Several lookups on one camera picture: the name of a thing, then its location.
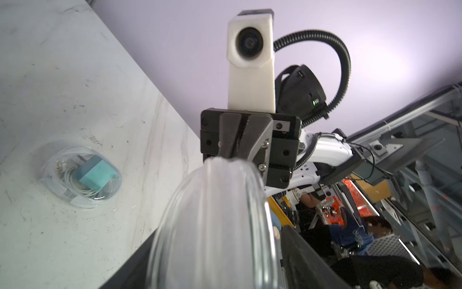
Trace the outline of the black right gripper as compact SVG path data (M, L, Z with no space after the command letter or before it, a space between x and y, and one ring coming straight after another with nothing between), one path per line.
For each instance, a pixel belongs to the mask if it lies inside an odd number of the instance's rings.
M297 162L300 118L210 108L202 111L200 122L200 150L204 159L248 160L257 167L267 187L288 187Z

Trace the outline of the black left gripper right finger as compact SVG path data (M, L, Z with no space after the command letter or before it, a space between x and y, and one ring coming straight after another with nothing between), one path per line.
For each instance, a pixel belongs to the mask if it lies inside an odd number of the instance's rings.
M347 289L342 280L291 226L281 231L282 263L290 289Z

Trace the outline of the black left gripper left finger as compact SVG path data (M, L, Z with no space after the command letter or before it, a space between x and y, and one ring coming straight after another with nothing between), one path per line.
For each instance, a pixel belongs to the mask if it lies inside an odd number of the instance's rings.
M145 289L148 263L156 231L154 231L134 254L109 278L100 289Z

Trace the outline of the teal wall charger plug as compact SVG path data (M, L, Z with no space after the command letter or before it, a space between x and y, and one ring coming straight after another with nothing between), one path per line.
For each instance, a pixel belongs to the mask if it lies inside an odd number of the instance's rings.
M94 193L100 192L115 176L116 170L98 155L78 167L73 177Z

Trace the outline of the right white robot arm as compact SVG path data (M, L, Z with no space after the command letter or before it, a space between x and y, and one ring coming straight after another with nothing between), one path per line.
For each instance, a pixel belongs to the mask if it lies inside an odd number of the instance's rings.
M210 108L201 114L201 152L204 159L221 157L250 161L258 170L266 196L312 185L332 185L350 174L363 160L344 134L306 132L306 127L327 118L344 98L351 77L348 49L338 36L321 30L303 30L283 36L273 43L274 51L299 42L322 42L337 53L341 66L339 89L331 103L315 100L323 90L314 74L304 66L286 69L289 79L312 85L311 90L297 86L295 103L312 107L300 119L295 111L256 113Z

